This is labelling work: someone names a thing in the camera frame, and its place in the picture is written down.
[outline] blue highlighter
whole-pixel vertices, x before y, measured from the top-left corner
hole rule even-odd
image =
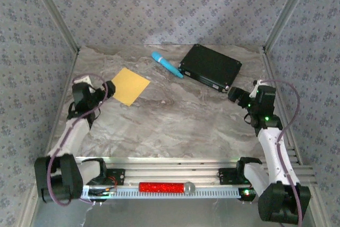
[[[158,52],[153,52],[151,53],[152,58],[162,64],[167,70],[169,70],[172,74],[179,78],[184,78],[184,76],[180,73],[180,71],[172,66],[166,59],[164,59],[160,53]]]

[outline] red glitter tube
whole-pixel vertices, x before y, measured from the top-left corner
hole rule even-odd
[[[161,192],[161,193],[174,193],[183,194],[184,183],[151,183],[151,182],[140,182],[140,192]]]

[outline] black case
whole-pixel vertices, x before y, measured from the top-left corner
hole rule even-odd
[[[195,44],[178,68],[182,74],[222,92],[230,88],[241,66],[233,58]]]

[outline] floral wallpaper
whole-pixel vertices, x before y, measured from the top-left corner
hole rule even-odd
[[[340,0],[300,0],[269,54],[275,76],[301,96],[297,142],[316,172],[330,219],[340,226]],[[292,91],[281,88],[294,112]]]
[[[78,45],[263,45],[287,0],[54,0]]]
[[[41,0],[0,2],[0,226],[14,226],[74,54]]]

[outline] yellow paper square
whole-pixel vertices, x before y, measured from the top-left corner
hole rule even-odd
[[[150,83],[149,80],[127,68],[123,68],[112,82],[116,86],[113,97],[127,106],[131,106]]]

